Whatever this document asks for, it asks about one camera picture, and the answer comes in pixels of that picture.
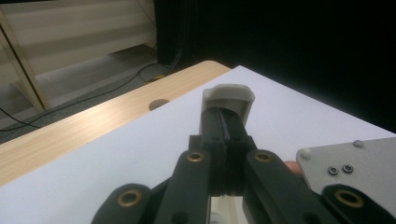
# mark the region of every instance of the dark background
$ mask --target dark background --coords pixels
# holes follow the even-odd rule
[[[396,16],[385,1],[157,0],[159,63],[243,65],[396,133]]]

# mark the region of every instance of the screw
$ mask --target screw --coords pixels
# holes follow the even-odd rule
[[[353,172],[353,166],[351,166],[349,164],[345,164],[345,165],[343,165],[343,171],[347,174],[350,174]]]
[[[364,143],[361,140],[356,140],[352,143],[354,147],[364,147]]]
[[[327,170],[327,172],[329,172],[329,175],[337,175],[338,169],[335,166],[329,166],[329,169]]]

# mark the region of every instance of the bolt hole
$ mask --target bolt hole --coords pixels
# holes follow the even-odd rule
[[[307,224],[321,224],[320,218],[315,214],[304,214],[304,221]]]
[[[189,215],[183,212],[175,213],[171,220],[173,224],[186,224],[189,222]]]
[[[189,161],[201,161],[204,159],[204,155],[199,152],[191,153],[187,156]]]
[[[363,199],[361,196],[351,192],[349,190],[339,189],[335,192],[335,198],[343,204],[346,204],[350,207],[360,208],[363,207]]]
[[[256,154],[256,160],[258,160],[258,161],[267,162],[267,161],[270,161],[271,159],[272,159],[271,156],[268,155],[268,154],[265,154],[265,153],[262,153],[262,152]]]
[[[141,198],[142,194],[140,191],[127,190],[120,195],[118,203],[122,207],[129,207],[139,203]]]

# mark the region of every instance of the metal plate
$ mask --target metal plate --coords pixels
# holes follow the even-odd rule
[[[300,149],[297,162],[314,192],[321,194],[328,185],[348,185],[396,217],[396,137]]]

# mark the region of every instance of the floor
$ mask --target floor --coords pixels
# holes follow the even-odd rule
[[[0,107],[16,119],[25,122],[36,119],[32,125],[43,127],[144,86],[167,72],[165,66],[156,62],[156,51],[147,46],[125,49],[37,76],[48,96],[47,111],[37,112],[12,84],[0,86]],[[35,129],[0,112],[0,144]]]

